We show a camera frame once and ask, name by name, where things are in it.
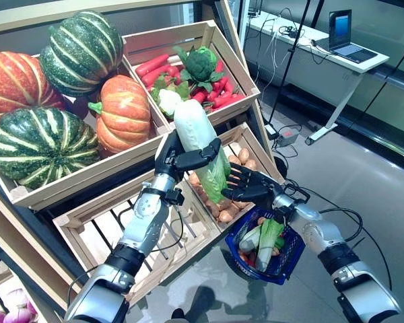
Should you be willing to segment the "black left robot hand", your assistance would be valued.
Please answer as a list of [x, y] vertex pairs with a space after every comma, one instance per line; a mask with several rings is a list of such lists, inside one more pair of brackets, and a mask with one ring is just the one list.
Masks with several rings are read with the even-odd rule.
[[167, 174], [178, 184], [186, 171], [198, 170], [213, 162], [220, 152], [220, 145], [221, 141], [216, 137], [204, 148], [186, 152], [177, 131], [173, 130], [156, 152], [155, 174]]

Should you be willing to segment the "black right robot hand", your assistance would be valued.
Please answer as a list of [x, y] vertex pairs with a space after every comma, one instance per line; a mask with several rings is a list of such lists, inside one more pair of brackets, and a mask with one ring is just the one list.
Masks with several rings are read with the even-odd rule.
[[238, 202], [252, 202], [264, 210], [272, 210], [274, 200], [284, 194], [284, 189], [268, 175], [231, 163], [227, 188], [222, 194]]

